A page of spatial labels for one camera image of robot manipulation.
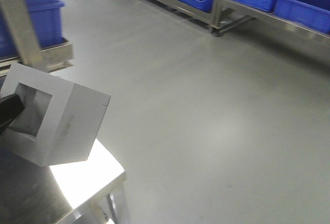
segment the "metal cart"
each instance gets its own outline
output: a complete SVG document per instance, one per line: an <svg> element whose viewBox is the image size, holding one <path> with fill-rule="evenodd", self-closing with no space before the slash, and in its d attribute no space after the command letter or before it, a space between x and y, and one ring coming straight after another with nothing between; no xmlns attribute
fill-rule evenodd
<svg viewBox="0 0 330 224"><path fill-rule="evenodd" d="M213 0L213 7L210 13L201 11L194 7L191 7L179 0L156 0L159 1L173 9L176 9L182 13L185 13L197 20L200 20L208 24L211 28L211 31L216 32L220 29L220 20L227 16L227 12L219 12L218 8L220 7L220 0Z"/></svg>
<svg viewBox="0 0 330 224"><path fill-rule="evenodd" d="M17 57L0 58L0 76L8 73L12 62L45 72L71 65L68 60L73 58L73 50L69 41L64 39L62 44L40 48L25 0L0 0L0 8L19 53Z"/></svg>
<svg viewBox="0 0 330 224"><path fill-rule="evenodd" d="M258 19L277 28L294 32L297 35L311 39L315 42L321 43L322 45L330 46L330 35L328 34L315 31L301 24L279 18L273 13L264 12L233 0L219 0L218 3L219 7L217 10L219 11L219 16L222 16L224 13L232 13L234 11L237 11L240 14L244 15L244 17L242 18L235 20L231 23L227 23L220 27L220 29L218 30L219 35L222 35L223 33L246 21L249 21L251 19Z"/></svg>

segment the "white cube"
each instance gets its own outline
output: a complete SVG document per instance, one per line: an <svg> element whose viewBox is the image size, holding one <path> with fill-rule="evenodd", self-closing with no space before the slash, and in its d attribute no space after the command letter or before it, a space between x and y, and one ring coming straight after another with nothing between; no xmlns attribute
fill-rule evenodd
<svg viewBox="0 0 330 224"><path fill-rule="evenodd" d="M39 165L88 158L111 96L14 63L0 97L18 94L25 110L0 136L0 146Z"/></svg>

